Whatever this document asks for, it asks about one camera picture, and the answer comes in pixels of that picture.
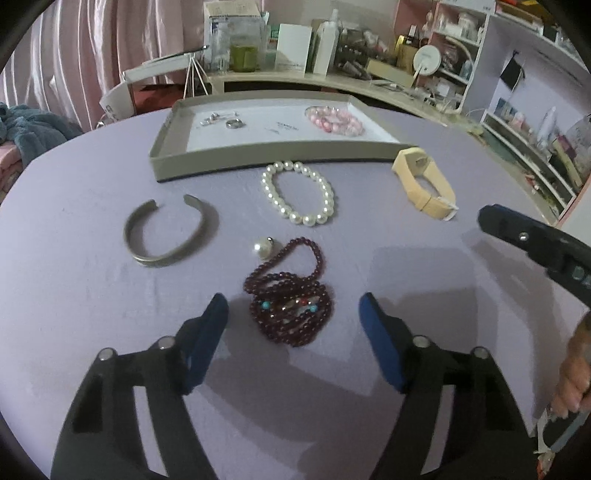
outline white box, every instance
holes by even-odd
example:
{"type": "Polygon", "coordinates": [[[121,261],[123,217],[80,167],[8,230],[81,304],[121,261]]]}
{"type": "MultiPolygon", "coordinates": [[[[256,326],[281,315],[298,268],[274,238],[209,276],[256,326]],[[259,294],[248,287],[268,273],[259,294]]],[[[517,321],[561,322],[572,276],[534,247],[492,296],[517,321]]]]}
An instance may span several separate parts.
{"type": "Polygon", "coordinates": [[[441,3],[485,14],[493,14],[496,4],[495,0],[441,0],[441,3]]]}
{"type": "Polygon", "coordinates": [[[325,22],[319,30],[313,73],[326,75],[335,61],[336,47],[339,42],[339,27],[336,22],[325,22]]]}
{"type": "Polygon", "coordinates": [[[275,70],[306,71],[312,27],[282,23],[279,27],[275,70]]]}

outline bottle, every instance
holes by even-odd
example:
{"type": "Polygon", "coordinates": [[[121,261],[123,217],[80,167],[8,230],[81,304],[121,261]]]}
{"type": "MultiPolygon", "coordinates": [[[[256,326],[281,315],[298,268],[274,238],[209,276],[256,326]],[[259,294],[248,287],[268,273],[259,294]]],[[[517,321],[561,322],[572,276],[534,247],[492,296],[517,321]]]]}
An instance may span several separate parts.
{"type": "Polygon", "coordinates": [[[318,48],[313,73],[326,75],[335,62],[336,47],[339,43],[339,10],[334,9],[330,20],[322,23],[316,32],[318,48]]]}

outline cardboard box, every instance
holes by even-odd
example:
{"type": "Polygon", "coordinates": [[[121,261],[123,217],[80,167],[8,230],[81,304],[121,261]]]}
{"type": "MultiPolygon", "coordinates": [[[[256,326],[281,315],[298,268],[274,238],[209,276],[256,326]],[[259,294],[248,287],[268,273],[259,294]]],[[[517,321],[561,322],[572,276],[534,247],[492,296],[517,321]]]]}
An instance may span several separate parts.
{"type": "Polygon", "coordinates": [[[392,67],[382,61],[369,59],[366,70],[371,75],[390,80],[402,87],[410,87],[413,84],[413,76],[408,72],[392,67]]]}

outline pearl pendant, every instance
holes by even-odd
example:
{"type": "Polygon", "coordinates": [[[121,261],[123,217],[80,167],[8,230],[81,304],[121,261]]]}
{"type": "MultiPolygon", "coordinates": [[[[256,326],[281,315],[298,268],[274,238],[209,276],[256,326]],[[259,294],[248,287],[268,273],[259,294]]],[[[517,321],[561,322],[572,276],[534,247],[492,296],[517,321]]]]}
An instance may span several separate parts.
{"type": "Polygon", "coordinates": [[[254,244],[253,251],[261,260],[269,258],[273,251],[273,239],[270,236],[261,238],[254,244]]]}

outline silver ring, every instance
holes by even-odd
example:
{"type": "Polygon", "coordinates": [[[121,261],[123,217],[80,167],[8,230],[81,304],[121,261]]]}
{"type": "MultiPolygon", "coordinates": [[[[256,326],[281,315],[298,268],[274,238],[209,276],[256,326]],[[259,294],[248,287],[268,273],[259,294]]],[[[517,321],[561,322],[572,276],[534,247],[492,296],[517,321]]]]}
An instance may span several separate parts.
{"type": "Polygon", "coordinates": [[[236,128],[242,128],[245,126],[246,126],[246,123],[244,123],[239,118],[232,118],[232,119],[226,121],[226,127],[228,127],[228,128],[236,129],[236,128]]]}

